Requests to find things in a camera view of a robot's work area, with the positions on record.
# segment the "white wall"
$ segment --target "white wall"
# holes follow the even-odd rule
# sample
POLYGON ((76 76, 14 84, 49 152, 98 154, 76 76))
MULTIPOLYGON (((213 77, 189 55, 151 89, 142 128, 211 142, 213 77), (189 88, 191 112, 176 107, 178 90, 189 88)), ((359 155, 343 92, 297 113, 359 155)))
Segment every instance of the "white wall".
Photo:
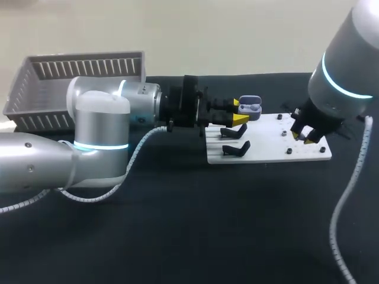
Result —
POLYGON ((354 3, 0 0, 0 99, 32 54, 144 50, 148 75, 311 72, 354 3))

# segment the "white cable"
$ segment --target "white cable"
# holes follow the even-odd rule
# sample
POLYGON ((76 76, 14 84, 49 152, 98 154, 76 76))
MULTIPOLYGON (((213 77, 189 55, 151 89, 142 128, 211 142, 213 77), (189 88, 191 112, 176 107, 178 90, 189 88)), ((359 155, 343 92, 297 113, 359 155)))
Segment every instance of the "white cable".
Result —
POLYGON ((334 259, 336 260, 339 270, 342 272, 345 279, 349 284, 356 284, 354 277, 351 275, 349 269, 346 266, 345 261, 339 251, 339 247, 337 244, 337 223, 338 218, 341 213, 343 206, 345 205, 346 200, 349 198, 350 193, 353 191, 354 186, 359 178, 359 174, 361 173, 363 164, 365 162, 368 145, 370 143, 370 135, 372 130, 372 117, 365 117, 365 130, 363 133, 362 146, 359 151, 358 160, 356 161, 356 165, 353 171, 353 174, 350 178, 350 181, 343 192, 340 200, 337 203, 336 208, 334 209, 332 219, 330 220, 329 227, 329 243, 330 248, 332 249, 334 259))
POLYGON ((22 207, 25 207, 25 206, 28 206, 30 204, 33 204, 33 203, 37 202, 38 200, 40 200, 42 197, 45 197, 49 192, 50 192, 49 189, 44 189, 39 194, 37 194, 35 197, 32 197, 32 198, 30 198, 30 199, 28 199, 26 201, 22 201, 20 203, 15 204, 15 205, 11 205, 11 206, 0 208, 0 214, 6 213, 6 212, 10 212, 10 211, 13 211, 13 210, 16 210, 16 209, 20 209, 22 207))
POLYGON ((123 184, 123 182, 125 181, 137 155, 138 155, 138 152, 140 151, 142 145, 146 142, 146 140, 154 133, 158 133, 158 132, 163 132, 163 131, 166 131, 166 127, 162 126, 162 127, 157 127, 157 128, 154 128, 152 130, 150 130, 140 141, 140 143, 138 143, 136 149, 134 150, 133 152, 133 155, 131 156, 130 158, 130 161, 129 161, 129 164, 127 165, 126 167, 126 173, 123 177, 123 180, 121 181, 120 184, 116 185, 115 187, 113 187, 110 191, 108 191, 106 194, 104 195, 101 195, 99 197, 96 197, 96 198, 83 198, 83 197, 78 197, 78 196, 75 196, 75 195, 72 195, 71 193, 67 192, 67 191, 60 191, 62 194, 64 194, 66 197, 68 197, 69 199, 72 199, 72 200, 75 200, 75 201, 78 201, 78 202, 99 202, 99 201, 102 201, 104 200, 105 198, 108 198, 109 196, 111 196, 112 194, 114 194, 116 192, 117 189, 119 189, 119 187, 123 184))

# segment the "robotic arm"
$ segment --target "robotic arm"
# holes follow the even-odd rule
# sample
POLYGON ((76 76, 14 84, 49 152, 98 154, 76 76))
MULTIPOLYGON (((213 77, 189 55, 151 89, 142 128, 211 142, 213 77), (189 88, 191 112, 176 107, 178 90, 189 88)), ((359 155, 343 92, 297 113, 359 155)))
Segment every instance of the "robotic arm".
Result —
POLYGON ((294 138, 318 143, 346 119, 363 113, 379 95, 379 1, 360 0, 326 49, 308 85, 309 99, 292 117, 294 138))
MULTIPOLYGON (((317 143, 345 119, 363 113, 379 93, 379 1, 360 0, 342 24, 309 81, 309 99, 292 114, 297 138, 305 125, 317 143)), ((67 107, 75 142, 57 143, 32 134, 0 134, 0 192, 106 187, 119 184, 127 167, 129 125, 233 127, 249 121, 238 101, 210 99, 197 78, 162 93, 159 85, 120 78, 74 78, 67 107)))

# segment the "cylindrical robot link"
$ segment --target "cylindrical robot link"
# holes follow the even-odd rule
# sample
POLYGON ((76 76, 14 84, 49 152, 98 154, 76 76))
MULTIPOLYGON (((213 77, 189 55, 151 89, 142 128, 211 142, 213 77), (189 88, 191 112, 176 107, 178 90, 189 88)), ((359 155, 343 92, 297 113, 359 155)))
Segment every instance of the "cylindrical robot link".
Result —
POLYGON ((76 77, 67 90, 67 108, 76 120, 77 99, 88 91, 101 91, 127 98, 130 102, 130 124, 155 127, 159 121, 161 91, 157 84, 134 82, 133 77, 76 77))
POLYGON ((76 101, 75 145, 89 149, 126 148, 130 104, 126 98, 89 91, 76 101))
POLYGON ((0 193, 65 186, 72 149, 28 133, 0 133, 0 193))
POLYGON ((349 13, 310 79, 310 99, 331 117, 357 116, 378 96, 379 29, 370 32, 371 38, 365 35, 367 27, 379 24, 374 2, 361 0, 349 13))

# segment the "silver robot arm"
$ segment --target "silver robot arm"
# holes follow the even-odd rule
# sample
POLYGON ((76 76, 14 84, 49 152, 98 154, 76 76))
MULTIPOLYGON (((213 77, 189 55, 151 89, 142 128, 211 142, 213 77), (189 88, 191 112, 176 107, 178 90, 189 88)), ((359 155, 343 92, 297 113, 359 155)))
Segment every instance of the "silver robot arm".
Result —
POLYGON ((313 72, 309 100, 293 113, 297 138, 305 125, 318 143, 345 119, 363 113, 379 95, 379 1, 360 0, 352 8, 313 72))
POLYGON ((130 103, 89 91, 75 104, 74 145, 27 133, 0 134, 0 193, 32 189, 107 187, 127 167, 130 103))

